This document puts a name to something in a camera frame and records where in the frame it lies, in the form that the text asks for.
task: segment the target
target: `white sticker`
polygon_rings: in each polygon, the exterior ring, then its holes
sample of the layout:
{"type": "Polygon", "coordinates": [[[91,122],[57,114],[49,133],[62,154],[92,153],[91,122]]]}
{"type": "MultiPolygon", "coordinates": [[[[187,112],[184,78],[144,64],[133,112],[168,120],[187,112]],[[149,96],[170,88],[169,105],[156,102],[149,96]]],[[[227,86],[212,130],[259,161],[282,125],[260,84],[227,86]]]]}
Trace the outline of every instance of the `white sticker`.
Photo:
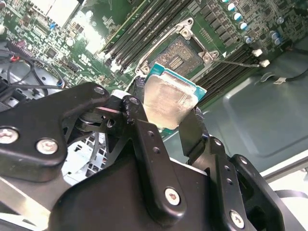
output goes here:
{"type": "Polygon", "coordinates": [[[282,77],[280,77],[276,82],[274,82],[274,84],[277,84],[277,85],[280,85],[280,84],[282,84],[282,83],[285,83],[285,80],[286,80],[287,78],[282,78],[282,77]]]}

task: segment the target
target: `white connector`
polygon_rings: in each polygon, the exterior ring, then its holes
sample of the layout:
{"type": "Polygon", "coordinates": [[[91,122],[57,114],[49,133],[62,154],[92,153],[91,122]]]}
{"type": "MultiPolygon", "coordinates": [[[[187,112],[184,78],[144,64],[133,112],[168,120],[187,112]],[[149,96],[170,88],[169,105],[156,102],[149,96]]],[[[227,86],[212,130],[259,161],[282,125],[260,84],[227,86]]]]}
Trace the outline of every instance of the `white connector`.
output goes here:
{"type": "Polygon", "coordinates": [[[254,50],[254,51],[252,51],[252,54],[253,54],[255,57],[259,57],[261,54],[263,54],[263,51],[262,51],[261,49],[254,50]]]}
{"type": "Polygon", "coordinates": [[[261,67],[267,67],[268,65],[270,65],[270,61],[268,59],[261,61],[259,63],[261,65],[261,67]]]}

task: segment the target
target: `screw hole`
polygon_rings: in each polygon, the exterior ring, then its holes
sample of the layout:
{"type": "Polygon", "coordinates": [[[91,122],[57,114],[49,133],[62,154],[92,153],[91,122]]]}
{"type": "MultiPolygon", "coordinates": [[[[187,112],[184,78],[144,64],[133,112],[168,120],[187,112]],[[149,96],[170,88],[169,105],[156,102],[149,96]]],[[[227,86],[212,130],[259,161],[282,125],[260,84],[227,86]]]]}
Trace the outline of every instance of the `screw hole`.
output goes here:
{"type": "Polygon", "coordinates": [[[153,133],[152,131],[148,131],[148,135],[149,135],[150,137],[154,137],[154,133],[153,133]]]}
{"type": "Polygon", "coordinates": [[[229,178],[227,178],[227,182],[229,183],[229,185],[233,185],[232,180],[230,180],[229,178]]]}
{"type": "Polygon", "coordinates": [[[112,128],[115,124],[116,124],[116,122],[113,119],[108,119],[108,121],[107,121],[107,127],[108,128],[112,128]]]}
{"type": "Polygon", "coordinates": [[[160,154],[160,149],[157,148],[157,147],[154,147],[154,148],[153,148],[153,151],[154,151],[156,154],[160,154]]]}

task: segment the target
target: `motherboard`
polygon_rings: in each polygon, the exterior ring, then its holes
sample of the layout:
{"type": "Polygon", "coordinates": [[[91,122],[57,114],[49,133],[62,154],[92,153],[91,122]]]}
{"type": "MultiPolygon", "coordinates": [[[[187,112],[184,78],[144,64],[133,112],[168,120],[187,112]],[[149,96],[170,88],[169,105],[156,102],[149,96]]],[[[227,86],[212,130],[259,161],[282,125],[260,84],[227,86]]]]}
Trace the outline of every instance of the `motherboard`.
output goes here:
{"type": "Polygon", "coordinates": [[[51,64],[68,87],[92,81],[109,91],[125,90],[159,63],[205,88],[208,100],[220,86],[257,71],[256,64],[267,66],[286,44],[307,35],[307,20],[296,8],[305,4],[0,0],[0,38],[51,64]]]}

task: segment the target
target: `bolt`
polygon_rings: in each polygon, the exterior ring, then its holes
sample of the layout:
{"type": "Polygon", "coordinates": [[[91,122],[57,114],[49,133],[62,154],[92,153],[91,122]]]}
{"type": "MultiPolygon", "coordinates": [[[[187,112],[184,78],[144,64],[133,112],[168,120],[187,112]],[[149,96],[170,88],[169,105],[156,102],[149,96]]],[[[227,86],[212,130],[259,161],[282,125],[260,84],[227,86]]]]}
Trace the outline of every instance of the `bolt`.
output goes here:
{"type": "Polygon", "coordinates": [[[134,97],[130,97],[129,101],[131,101],[135,105],[139,104],[138,100],[136,98],[134,98],[134,97]]]}
{"type": "Polygon", "coordinates": [[[172,205],[179,205],[180,203],[180,196],[174,189],[167,188],[165,190],[165,197],[167,201],[172,205]]]}
{"type": "Polygon", "coordinates": [[[50,139],[42,139],[37,143],[37,150],[46,155],[54,154],[58,150],[58,145],[50,139]]]}
{"type": "Polygon", "coordinates": [[[230,211],[230,217],[233,223],[240,229],[243,229],[245,224],[243,218],[234,210],[230,211]]]}
{"type": "Polygon", "coordinates": [[[282,18],[282,17],[279,17],[278,19],[277,19],[277,24],[282,24],[282,23],[284,23],[284,18],[282,18]]]}
{"type": "Polygon", "coordinates": [[[0,143],[8,144],[13,143],[18,139],[18,132],[11,128],[0,129],[0,143]]]}
{"type": "Polygon", "coordinates": [[[203,61],[204,61],[205,63],[208,63],[210,60],[211,60],[211,59],[210,59],[210,57],[209,57],[208,55],[205,55],[205,56],[203,57],[203,61]]]}
{"type": "Polygon", "coordinates": [[[95,91],[96,93],[99,93],[100,95],[104,95],[104,94],[105,94],[104,89],[103,89],[103,88],[100,88],[100,87],[95,87],[95,88],[94,88],[94,91],[95,91]]]}
{"type": "Polygon", "coordinates": [[[246,160],[244,157],[241,157],[241,156],[240,156],[240,160],[241,160],[245,165],[247,165],[247,160],[246,160]]]}
{"type": "Polygon", "coordinates": [[[215,143],[218,145],[218,146],[221,146],[221,142],[217,139],[214,139],[215,140],[215,143]]]}

